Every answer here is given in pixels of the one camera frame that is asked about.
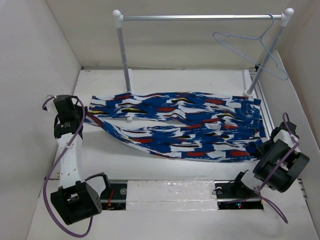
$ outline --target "white wall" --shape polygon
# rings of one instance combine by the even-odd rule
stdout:
[[[73,93],[81,66],[44,0],[0,0],[0,239],[27,237],[54,160],[47,94]]]
[[[303,110],[320,144],[320,0],[302,30],[288,44],[283,63],[301,101]],[[313,221],[320,233],[320,157],[310,159],[307,170],[302,173],[302,181],[308,197],[308,206]]]
[[[124,15],[281,14],[289,0],[46,0],[83,66],[120,67],[112,11]],[[213,32],[258,37],[270,21],[125,22],[128,65],[147,68],[245,68],[254,65],[212,37]],[[263,50],[250,40],[232,40],[257,60]]]

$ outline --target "clear plastic sheet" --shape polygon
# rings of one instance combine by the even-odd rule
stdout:
[[[214,180],[128,181],[127,211],[214,211]]]

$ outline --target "clothing rack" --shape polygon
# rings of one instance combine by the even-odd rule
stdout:
[[[126,58],[125,51],[125,42],[124,36],[122,33],[122,25],[123,22],[141,22],[141,21],[232,21],[232,20],[270,20],[272,17],[274,20],[280,20],[280,25],[274,35],[270,46],[268,48],[269,52],[272,53],[275,49],[275,46],[278,42],[279,37],[281,36],[284,28],[287,26],[290,17],[294,14],[294,10],[292,8],[287,8],[283,14],[272,15],[272,17],[268,14],[263,15],[151,15],[151,16],[124,16],[121,14],[119,10],[113,11],[113,17],[115,22],[115,27],[117,29],[121,59],[123,65],[123,73],[125,78],[126,90],[127,92],[131,92],[131,83],[129,76],[129,69]],[[270,55],[267,53],[260,64],[261,67],[265,67]],[[256,77],[252,81],[251,85],[248,89],[244,91],[244,95],[248,97],[252,97],[254,95],[253,91],[255,89],[256,84],[263,72],[262,68],[259,68],[256,74]]]

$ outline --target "pole base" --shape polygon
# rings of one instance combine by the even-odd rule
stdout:
[[[248,90],[244,90],[243,95],[252,98],[255,94],[253,91],[249,92]]]

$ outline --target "white pole connector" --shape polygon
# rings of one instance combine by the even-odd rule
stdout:
[[[284,14],[283,14],[283,17],[281,18],[281,23],[280,23],[280,26],[281,27],[285,27],[287,26],[291,16],[294,14],[294,10],[292,8],[287,8],[285,11],[284,11]]]
[[[114,10],[112,12],[112,15],[114,17],[115,27],[117,29],[121,28],[122,27],[122,23],[124,22],[124,16],[121,15],[121,12],[119,10]]]

